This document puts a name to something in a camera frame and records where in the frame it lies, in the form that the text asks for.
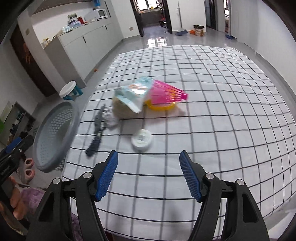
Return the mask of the person left hand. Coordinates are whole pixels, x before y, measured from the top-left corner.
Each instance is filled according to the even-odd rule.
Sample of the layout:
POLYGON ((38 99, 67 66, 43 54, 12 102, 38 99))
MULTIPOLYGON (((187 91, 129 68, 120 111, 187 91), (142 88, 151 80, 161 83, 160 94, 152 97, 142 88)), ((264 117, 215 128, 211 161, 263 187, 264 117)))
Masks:
POLYGON ((22 220, 27 213, 27 207, 22 200, 20 190, 16 187, 16 181, 14 177, 10 176, 8 180, 13 186, 10 198, 10 205, 14 209, 13 215, 17 220, 22 220))

